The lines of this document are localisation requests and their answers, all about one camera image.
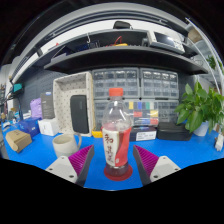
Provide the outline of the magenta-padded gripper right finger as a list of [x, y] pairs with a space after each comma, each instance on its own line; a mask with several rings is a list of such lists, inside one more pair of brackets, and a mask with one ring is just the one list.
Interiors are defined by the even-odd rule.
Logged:
[[135, 158], [142, 185], [148, 185], [180, 170], [167, 156], [156, 156], [143, 147], [134, 145]]

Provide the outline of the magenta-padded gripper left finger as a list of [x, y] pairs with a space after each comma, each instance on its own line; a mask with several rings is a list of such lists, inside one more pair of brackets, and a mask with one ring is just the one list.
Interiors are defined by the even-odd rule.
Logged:
[[47, 168], [47, 171], [79, 186], [84, 186], [94, 154], [93, 145], [84, 147], [69, 157], [60, 156]]

